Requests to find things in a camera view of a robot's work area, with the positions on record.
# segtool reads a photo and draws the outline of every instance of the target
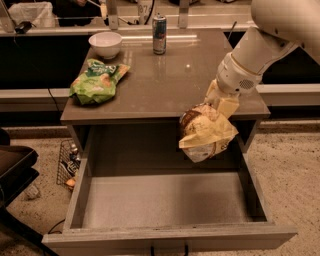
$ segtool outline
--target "table top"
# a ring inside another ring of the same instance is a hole
[[[131,68],[119,81],[116,95],[100,105],[85,105],[69,98],[62,124],[107,124],[120,120],[178,118],[204,101],[208,87],[225,54],[232,50],[222,30],[176,29],[167,31],[167,51],[153,53],[150,30],[117,31],[123,36],[120,53],[105,64],[127,64]],[[87,59],[99,57],[89,50]],[[234,120],[266,118],[269,110],[258,94],[240,96]]]

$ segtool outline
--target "gray cabinet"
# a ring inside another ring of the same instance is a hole
[[[193,163],[178,148],[179,117],[202,102],[230,46],[220,30],[169,33],[180,37],[163,56],[146,37],[124,42],[113,62],[131,56],[131,70],[113,100],[66,105],[61,121],[82,161],[63,233],[43,239],[59,255],[272,249],[296,234],[273,222],[249,167],[247,148],[270,114],[257,92],[240,98],[231,117],[240,134],[226,151]]]

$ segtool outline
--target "cable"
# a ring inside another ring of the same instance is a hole
[[[2,196],[2,200],[3,200],[3,205],[0,205],[0,208],[3,206],[3,207],[6,207],[6,204],[5,204],[5,197],[4,197],[4,191],[2,189],[2,186],[0,184],[0,190],[1,190],[1,196]]]
[[[13,42],[14,42],[14,44],[17,46],[17,48],[20,50],[21,55],[24,56],[22,47],[21,47],[21,46],[17,43],[17,41],[16,41],[16,35],[13,36]],[[29,65],[32,66],[39,74],[41,74],[40,69],[39,69],[36,65],[34,65],[29,59],[26,60],[25,56],[24,56],[24,59],[25,59],[25,61],[26,61],[27,63],[29,63]],[[49,92],[49,95],[50,95],[51,99],[52,99],[53,102],[54,102],[54,105],[56,106],[57,111],[61,114],[61,111],[60,111],[60,109],[59,109],[58,103],[57,103],[56,99],[53,97],[53,95],[52,95],[52,93],[51,93],[51,90],[50,90],[50,88],[49,88],[49,86],[48,86],[48,83],[47,83],[46,81],[44,81],[44,83],[45,83],[46,86],[47,86],[47,90],[48,90],[48,92]]]
[[[232,34],[232,32],[233,32],[233,29],[235,28],[236,25],[237,25],[237,21],[235,21],[235,22],[233,23],[233,25],[232,25],[232,28],[231,28],[231,30],[230,30],[230,34],[229,34],[229,36],[228,36],[228,41],[229,41],[229,39],[230,39],[230,37],[231,37],[231,34]]]

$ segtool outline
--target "white bowl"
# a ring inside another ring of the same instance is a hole
[[[120,52],[122,37],[115,32],[101,32],[91,36],[89,43],[96,54],[112,59]]]

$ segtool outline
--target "drawer handle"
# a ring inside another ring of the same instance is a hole
[[[151,246],[151,248],[150,248],[150,254],[151,254],[151,256],[154,256],[154,247],[153,246]],[[189,247],[188,247],[188,245],[184,246],[184,256],[189,256]]]
[[[189,247],[188,245],[184,246],[184,256],[188,256],[189,255]]]

